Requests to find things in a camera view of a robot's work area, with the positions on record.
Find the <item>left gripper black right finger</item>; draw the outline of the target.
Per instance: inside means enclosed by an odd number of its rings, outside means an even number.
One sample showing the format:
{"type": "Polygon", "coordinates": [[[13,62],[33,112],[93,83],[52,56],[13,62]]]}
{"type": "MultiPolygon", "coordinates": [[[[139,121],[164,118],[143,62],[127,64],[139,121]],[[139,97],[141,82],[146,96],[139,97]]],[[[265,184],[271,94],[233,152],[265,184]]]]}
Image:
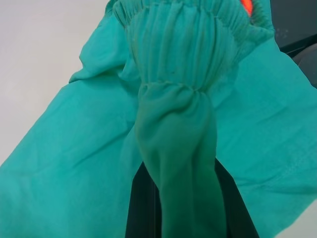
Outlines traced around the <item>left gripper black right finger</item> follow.
{"type": "Polygon", "coordinates": [[[226,212],[226,238],[260,238],[239,189],[226,168],[215,160],[226,212]]]}

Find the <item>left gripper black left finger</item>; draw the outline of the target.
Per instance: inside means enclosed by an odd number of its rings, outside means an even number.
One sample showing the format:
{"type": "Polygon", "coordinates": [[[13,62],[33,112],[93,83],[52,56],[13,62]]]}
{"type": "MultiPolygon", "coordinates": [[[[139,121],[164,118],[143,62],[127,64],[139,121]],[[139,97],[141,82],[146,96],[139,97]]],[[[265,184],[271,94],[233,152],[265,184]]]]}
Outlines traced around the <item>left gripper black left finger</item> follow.
{"type": "Polygon", "coordinates": [[[159,190],[142,163],[132,181],[125,238],[162,238],[159,190]]]}

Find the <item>green shorts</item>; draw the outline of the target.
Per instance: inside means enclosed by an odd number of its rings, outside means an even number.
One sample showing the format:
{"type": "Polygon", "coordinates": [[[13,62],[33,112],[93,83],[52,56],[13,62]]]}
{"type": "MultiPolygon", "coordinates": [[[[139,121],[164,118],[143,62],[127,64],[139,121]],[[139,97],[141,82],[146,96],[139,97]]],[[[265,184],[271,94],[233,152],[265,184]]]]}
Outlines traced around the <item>green shorts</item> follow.
{"type": "Polygon", "coordinates": [[[0,166],[0,238],[125,238],[143,163],[162,238],[226,238],[215,160],[260,238],[317,200],[317,89],[269,0],[110,0],[74,73],[0,166]]]}

